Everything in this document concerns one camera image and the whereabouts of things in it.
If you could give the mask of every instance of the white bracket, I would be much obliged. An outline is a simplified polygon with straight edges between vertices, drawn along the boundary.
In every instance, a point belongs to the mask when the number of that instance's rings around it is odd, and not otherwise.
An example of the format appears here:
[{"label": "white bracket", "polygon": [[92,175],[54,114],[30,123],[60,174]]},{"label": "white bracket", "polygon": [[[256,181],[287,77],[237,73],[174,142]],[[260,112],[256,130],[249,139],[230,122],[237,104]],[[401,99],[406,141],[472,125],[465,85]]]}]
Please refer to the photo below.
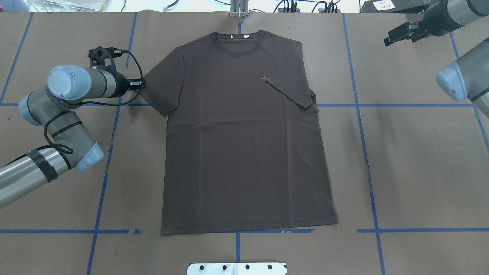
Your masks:
[{"label": "white bracket", "polygon": [[231,0],[231,17],[248,17],[248,0]]},{"label": "white bracket", "polygon": [[287,275],[287,263],[191,264],[187,275]]}]

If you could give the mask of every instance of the white label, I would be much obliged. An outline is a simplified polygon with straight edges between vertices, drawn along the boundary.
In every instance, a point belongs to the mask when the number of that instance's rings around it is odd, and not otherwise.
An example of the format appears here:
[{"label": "white label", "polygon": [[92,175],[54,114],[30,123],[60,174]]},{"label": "white label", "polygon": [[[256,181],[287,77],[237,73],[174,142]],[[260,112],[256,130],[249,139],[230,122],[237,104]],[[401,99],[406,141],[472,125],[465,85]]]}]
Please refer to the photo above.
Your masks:
[{"label": "white label", "polygon": [[377,1],[374,2],[373,4],[377,10],[390,10],[396,8],[391,0]]}]

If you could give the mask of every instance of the folded sleeve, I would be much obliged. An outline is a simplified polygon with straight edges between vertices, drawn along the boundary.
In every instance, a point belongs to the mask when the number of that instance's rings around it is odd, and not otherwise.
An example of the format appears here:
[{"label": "folded sleeve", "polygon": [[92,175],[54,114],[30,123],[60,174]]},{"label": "folded sleeve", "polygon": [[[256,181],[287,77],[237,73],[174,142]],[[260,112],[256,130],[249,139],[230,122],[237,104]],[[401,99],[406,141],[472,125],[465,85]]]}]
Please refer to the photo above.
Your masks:
[{"label": "folded sleeve", "polygon": [[304,69],[302,43],[277,62],[276,69],[266,78],[266,81],[285,94],[295,103],[307,108],[312,103],[311,91]]},{"label": "folded sleeve", "polygon": [[143,89],[141,96],[160,114],[168,116],[178,108],[184,77],[185,62],[182,53],[174,49],[144,76],[147,88]]}]

